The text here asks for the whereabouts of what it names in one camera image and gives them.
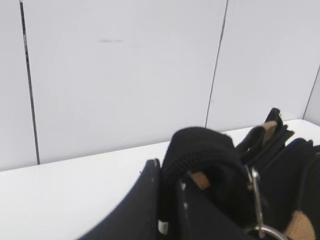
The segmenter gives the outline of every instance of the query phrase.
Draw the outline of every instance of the white table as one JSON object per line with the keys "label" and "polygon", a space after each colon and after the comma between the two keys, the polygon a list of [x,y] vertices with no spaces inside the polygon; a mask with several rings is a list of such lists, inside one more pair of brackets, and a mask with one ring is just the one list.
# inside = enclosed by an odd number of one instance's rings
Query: white table
{"label": "white table", "polygon": [[[320,145],[320,127],[285,122]],[[237,145],[251,128],[225,132]],[[169,142],[0,172],[1,240],[72,240],[123,199],[148,159],[161,162]]]}

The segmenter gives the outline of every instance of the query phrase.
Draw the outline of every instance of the white tag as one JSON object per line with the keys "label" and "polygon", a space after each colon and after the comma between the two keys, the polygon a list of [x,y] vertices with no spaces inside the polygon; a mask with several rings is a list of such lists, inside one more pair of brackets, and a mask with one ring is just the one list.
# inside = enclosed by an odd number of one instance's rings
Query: white tag
{"label": "white tag", "polygon": [[158,230],[161,234],[163,235],[168,234],[168,226],[169,226],[168,222],[158,220]]}

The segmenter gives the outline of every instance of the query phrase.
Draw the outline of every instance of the black handbag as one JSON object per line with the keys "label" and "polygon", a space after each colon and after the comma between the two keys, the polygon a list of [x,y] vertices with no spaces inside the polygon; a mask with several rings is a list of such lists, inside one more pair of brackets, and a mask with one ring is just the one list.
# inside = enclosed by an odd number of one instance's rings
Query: black handbag
{"label": "black handbag", "polygon": [[115,210],[81,240],[315,240],[320,236],[319,147],[273,108],[237,146],[190,127],[174,134],[162,166],[148,160]]}

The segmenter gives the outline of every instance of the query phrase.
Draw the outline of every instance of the white wall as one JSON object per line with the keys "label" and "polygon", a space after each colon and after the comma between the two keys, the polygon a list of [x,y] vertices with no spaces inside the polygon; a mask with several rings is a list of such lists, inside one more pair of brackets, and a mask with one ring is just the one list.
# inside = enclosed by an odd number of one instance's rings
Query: white wall
{"label": "white wall", "polygon": [[226,0],[25,0],[41,163],[204,126]]}
{"label": "white wall", "polygon": [[317,77],[310,96],[310,100],[305,111],[304,120],[320,126],[320,74],[317,72]]}
{"label": "white wall", "polygon": [[207,126],[301,119],[320,63],[320,1],[230,0]]}
{"label": "white wall", "polygon": [[37,164],[19,1],[0,1],[0,171]]}

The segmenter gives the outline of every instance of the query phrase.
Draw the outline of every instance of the silver hook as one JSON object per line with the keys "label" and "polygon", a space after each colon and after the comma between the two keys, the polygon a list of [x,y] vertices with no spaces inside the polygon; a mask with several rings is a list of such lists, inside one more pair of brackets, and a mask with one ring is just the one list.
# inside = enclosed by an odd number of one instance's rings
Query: silver hook
{"label": "silver hook", "polygon": [[254,208],[255,208],[257,224],[254,225],[253,227],[247,227],[244,231],[246,233],[251,231],[258,231],[259,238],[261,239],[263,239],[266,236],[266,234],[269,234],[278,240],[288,240],[288,238],[285,235],[283,235],[281,232],[264,224],[264,218],[262,214],[262,206],[261,206],[261,200],[260,200],[260,192],[258,187],[258,180],[260,180],[259,173],[254,168],[251,169],[251,172],[249,171],[248,166],[245,166],[245,168],[248,172],[248,177],[249,177],[248,189],[253,191],[253,194],[254,194]]}

